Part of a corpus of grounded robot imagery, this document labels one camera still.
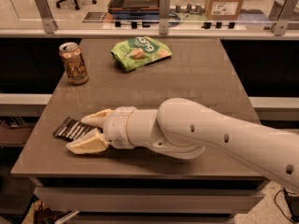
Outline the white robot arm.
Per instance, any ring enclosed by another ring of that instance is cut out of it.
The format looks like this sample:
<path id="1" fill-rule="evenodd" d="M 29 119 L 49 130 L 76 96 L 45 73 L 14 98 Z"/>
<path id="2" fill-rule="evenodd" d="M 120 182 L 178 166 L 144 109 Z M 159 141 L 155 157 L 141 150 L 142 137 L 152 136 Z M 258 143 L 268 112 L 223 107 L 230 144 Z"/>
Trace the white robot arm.
<path id="1" fill-rule="evenodd" d="M 234 119 L 183 98 L 168 99 L 157 109 L 105 109 L 81 121 L 93 129 L 66 145 L 75 154 L 146 147 L 188 160 L 211 147 L 299 192 L 298 134 Z"/>

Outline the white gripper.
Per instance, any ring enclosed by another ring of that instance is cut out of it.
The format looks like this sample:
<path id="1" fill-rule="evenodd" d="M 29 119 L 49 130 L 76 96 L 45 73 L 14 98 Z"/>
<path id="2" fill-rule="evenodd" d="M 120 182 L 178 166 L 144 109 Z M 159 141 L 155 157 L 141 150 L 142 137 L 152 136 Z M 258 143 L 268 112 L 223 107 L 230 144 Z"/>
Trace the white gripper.
<path id="1" fill-rule="evenodd" d="M 121 106 L 115 110 L 104 109 L 85 116 L 81 122 L 97 128 L 103 127 L 103 133 L 93 129 L 66 144 L 66 148 L 74 154 L 93 154 L 105 151 L 110 143 L 117 149 L 133 149 L 126 131 L 127 122 L 136 108 L 133 106 Z"/>

